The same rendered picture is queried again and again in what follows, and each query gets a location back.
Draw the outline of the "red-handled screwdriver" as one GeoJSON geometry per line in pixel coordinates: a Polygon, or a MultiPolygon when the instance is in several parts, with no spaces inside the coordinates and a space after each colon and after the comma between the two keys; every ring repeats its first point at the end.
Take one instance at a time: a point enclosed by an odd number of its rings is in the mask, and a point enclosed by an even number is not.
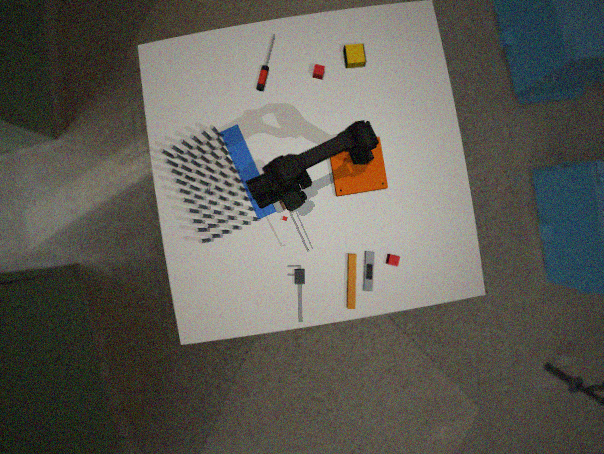
{"type": "Polygon", "coordinates": [[[269,67],[267,66],[267,62],[268,62],[269,54],[270,54],[270,51],[271,51],[271,46],[272,46],[272,43],[273,43],[274,35],[275,34],[273,34],[273,37],[272,37],[272,41],[271,41],[271,45],[270,45],[270,48],[269,48],[266,64],[262,65],[262,67],[261,67],[261,71],[260,71],[260,75],[259,75],[259,79],[258,79],[258,83],[257,83],[257,87],[256,87],[256,89],[259,90],[259,91],[263,91],[264,87],[265,87],[265,82],[266,82],[266,78],[267,78],[268,71],[269,71],[269,67]]]}

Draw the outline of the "blue flat strip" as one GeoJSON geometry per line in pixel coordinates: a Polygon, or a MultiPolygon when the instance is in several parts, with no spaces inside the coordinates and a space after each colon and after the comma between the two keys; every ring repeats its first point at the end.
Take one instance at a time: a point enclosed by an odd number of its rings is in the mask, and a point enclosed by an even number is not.
{"type": "Polygon", "coordinates": [[[245,183],[245,181],[254,178],[260,174],[257,170],[255,163],[253,162],[253,159],[250,155],[250,150],[245,142],[245,139],[238,125],[232,126],[220,133],[226,145],[226,148],[231,156],[231,159],[235,165],[235,168],[239,173],[239,178],[243,184],[243,187],[252,204],[252,207],[256,213],[258,220],[276,212],[273,204],[270,204],[269,206],[266,206],[262,209],[259,208],[256,200],[253,200],[249,189],[245,183]]]}

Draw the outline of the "orange rectangular bar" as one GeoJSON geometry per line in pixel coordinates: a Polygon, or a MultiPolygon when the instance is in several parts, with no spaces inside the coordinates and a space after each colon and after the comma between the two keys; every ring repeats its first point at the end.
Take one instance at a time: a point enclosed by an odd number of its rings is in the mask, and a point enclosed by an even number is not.
{"type": "Polygon", "coordinates": [[[355,309],[357,254],[348,254],[347,308],[355,309]]]}

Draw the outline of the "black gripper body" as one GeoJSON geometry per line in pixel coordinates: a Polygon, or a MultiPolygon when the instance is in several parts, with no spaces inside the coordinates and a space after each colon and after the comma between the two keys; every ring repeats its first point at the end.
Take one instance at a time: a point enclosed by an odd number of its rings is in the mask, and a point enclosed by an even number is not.
{"type": "MultiPolygon", "coordinates": [[[[294,187],[294,186],[295,186],[295,188],[297,188],[297,187],[299,187],[299,184],[301,185],[301,189],[306,189],[306,188],[308,188],[308,187],[310,187],[312,185],[312,180],[311,180],[311,178],[310,178],[307,170],[305,170],[303,172],[303,174],[301,175],[301,177],[295,179],[295,182],[293,183],[292,186],[288,187],[287,189],[285,189],[285,190],[283,190],[281,192],[287,192],[287,191],[290,190],[291,187],[294,187]]],[[[266,206],[269,206],[271,204],[271,201],[275,200],[277,198],[277,196],[281,192],[277,191],[277,192],[275,192],[276,193],[275,194],[272,191],[272,192],[270,192],[270,193],[268,193],[266,195],[263,195],[263,196],[255,199],[256,202],[257,202],[258,207],[262,209],[262,208],[264,208],[266,206]]]]}

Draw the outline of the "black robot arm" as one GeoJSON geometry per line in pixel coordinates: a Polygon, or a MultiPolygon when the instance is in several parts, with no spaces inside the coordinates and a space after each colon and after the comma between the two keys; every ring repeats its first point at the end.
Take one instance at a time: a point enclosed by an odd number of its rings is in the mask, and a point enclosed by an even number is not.
{"type": "MultiPolygon", "coordinates": [[[[245,181],[253,200],[292,186],[303,172],[330,157],[349,152],[354,165],[367,165],[374,159],[371,150],[379,143],[369,121],[356,121],[338,136],[300,154],[280,155],[262,167],[263,174],[245,181]]],[[[288,211],[301,207],[307,199],[295,186],[278,195],[288,211]]]]}

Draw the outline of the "yellow block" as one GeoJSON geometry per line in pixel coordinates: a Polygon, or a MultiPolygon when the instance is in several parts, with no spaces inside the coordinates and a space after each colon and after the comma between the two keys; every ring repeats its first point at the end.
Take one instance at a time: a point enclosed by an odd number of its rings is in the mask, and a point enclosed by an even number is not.
{"type": "Polygon", "coordinates": [[[346,68],[365,67],[367,62],[363,43],[344,45],[343,56],[346,68]]]}

